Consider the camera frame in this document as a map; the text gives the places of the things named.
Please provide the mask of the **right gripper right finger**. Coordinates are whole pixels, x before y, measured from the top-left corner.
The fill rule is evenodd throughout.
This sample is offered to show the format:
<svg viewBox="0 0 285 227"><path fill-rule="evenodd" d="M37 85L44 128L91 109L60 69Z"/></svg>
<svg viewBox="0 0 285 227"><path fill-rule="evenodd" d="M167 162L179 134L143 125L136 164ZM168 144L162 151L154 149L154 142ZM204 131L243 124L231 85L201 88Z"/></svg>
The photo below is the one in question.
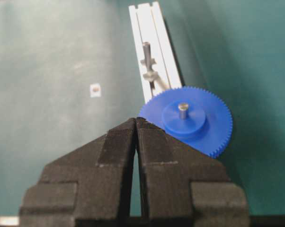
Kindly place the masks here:
<svg viewBox="0 0 285 227"><path fill-rule="evenodd" d="M136 119L142 214L150 227L247 227L244 190L224 165Z"/></svg>

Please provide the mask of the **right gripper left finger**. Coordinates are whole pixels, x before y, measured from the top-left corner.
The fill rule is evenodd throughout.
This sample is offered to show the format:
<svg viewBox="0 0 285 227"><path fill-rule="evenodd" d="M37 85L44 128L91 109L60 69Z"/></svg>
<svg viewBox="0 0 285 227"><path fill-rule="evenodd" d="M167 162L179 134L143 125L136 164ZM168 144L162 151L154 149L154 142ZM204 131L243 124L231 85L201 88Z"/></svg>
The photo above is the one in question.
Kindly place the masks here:
<svg viewBox="0 0 285 227"><path fill-rule="evenodd" d="M122 227L130 214L135 119L47 164L19 209L22 227Z"/></svg>

